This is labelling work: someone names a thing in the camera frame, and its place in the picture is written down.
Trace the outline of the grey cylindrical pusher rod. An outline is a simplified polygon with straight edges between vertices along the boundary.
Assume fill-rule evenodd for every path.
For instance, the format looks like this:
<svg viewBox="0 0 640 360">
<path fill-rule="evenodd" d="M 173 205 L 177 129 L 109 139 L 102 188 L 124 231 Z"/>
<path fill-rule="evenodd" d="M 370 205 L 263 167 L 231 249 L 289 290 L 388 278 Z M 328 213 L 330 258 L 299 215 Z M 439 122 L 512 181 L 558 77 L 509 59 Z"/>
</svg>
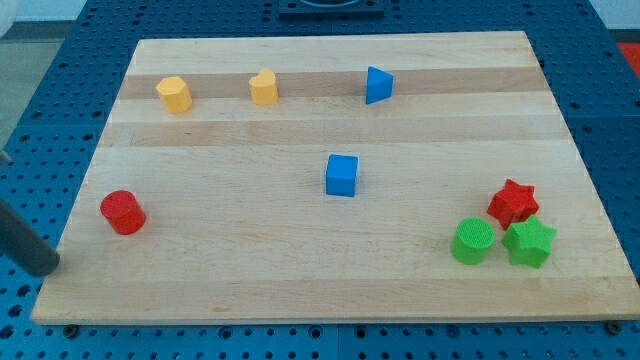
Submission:
<svg viewBox="0 0 640 360">
<path fill-rule="evenodd" d="M 35 277 L 51 274 L 60 262 L 59 254 L 4 200 L 1 201 L 1 251 Z"/>
</svg>

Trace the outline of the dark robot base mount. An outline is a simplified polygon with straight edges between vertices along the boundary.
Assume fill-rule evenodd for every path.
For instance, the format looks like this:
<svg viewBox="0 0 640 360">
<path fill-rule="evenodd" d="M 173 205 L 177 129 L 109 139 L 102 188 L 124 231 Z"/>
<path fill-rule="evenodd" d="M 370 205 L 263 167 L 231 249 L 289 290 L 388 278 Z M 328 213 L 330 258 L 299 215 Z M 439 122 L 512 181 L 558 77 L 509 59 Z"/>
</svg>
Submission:
<svg viewBox="0 0 640 360">
<path fill-rule="evenodd" d="M 381 15 L 386 0 L 277 0 L 278 15 L 293 16 L 342 16 Z"/>
</svg>

